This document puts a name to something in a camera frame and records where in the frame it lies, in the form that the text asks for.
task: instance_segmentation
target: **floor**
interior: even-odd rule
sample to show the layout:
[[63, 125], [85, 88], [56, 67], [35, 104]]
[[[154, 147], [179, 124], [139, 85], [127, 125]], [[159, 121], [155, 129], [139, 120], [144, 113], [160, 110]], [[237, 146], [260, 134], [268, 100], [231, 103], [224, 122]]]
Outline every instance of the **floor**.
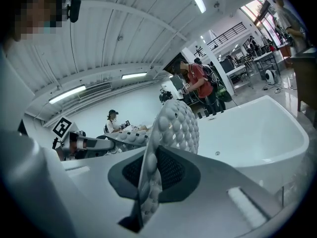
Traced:
[[[233, 100], [237, 105], [241, 105], [264, 95], [269, 95], [292, 114], [307, 132], [310, 138], [310, 145], [306, 155], [299, 168], [294, 171], [292, 181], [284, 186], [284, 189], [281, 188], [275, 195], [277, 199], [286, 206], [291, 202], [301, 200], [317, 170], [317, 130], [312, 124], [315, 115], [313, 110], [302, 102], [301, 112], [297, 112], [297, 91], [295, 90], [297, 86], [294, 70], [285, 68], [284, 62], [279, 54], [277, 54], [276, 60], [279, 68], [282, 69], [281, 77], [279, 78], [280, 85], [276, 84], [276, 87], [284, 88], [280, 93], [275, 94], [276, 87], [266, 91], [262, 90], [264, 86], [267, 86], [266, 81], [261, 80], [259, 73], [257, 73], [256, 66], [253, 65], [253, 71], [251, 71], [253, 74], [251, 77], [253, 88], [247, 85], [238, 88], [236, 95], [233, 96]], [[230, 109], [235, 107], [236, 104], [234, 102], [226, 103], [226, 108]], [[204, 110], [201, 107], [192, 107], [192, 109], [195, 113], [201, 112], [201, 114], [204, 114]]]

